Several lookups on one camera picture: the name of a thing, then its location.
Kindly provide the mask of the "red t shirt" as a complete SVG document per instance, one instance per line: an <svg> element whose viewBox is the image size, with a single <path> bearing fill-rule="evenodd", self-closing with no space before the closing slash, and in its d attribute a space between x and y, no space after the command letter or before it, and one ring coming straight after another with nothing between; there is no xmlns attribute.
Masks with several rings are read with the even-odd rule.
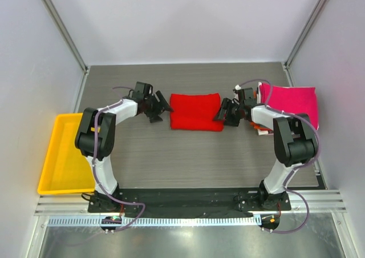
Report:
<svg viewBox="0 0 365 258"><path fill-rule="evenodd" d="M205 95L171 94L170 127L172 130L213 131L224 129L223 121L214 121L221 106L218 93Z"/></svg>

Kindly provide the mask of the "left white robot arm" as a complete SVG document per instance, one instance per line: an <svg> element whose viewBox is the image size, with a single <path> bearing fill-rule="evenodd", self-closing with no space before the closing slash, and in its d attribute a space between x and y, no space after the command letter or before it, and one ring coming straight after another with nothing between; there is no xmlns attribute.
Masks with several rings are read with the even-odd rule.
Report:
<svg viewBox="0 0 365 258"><path fill-rule="evenodd" d="M75 147L88 161L95 181L94 192L87 198L88 212L115 212L122 205L131 205L121 200L112 169L116 126L139 114L156 123L162 121L162 113L173 112L161 91L154 92L151 84L137 82L134 88L127 89L128 95L117 102L101 108L88 107L82 113Z"/></svg>

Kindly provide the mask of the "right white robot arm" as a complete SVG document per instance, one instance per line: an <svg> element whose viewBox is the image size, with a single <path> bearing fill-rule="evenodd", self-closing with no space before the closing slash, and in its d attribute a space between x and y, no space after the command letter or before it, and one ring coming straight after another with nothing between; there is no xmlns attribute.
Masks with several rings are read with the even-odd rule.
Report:
<svg viewBox="0 0 365 258"><path fill-rule="evenodd" d="M288 183L319 152L317 131L307 114L291 114L258 103L252 88L236 86L233 91L235 97L223 99L214 120L237 127L245 119L268 128L273 132L276 157L257 193L243 192L234 197L236 209L242 212L279 210L289 203Z"/></svg>

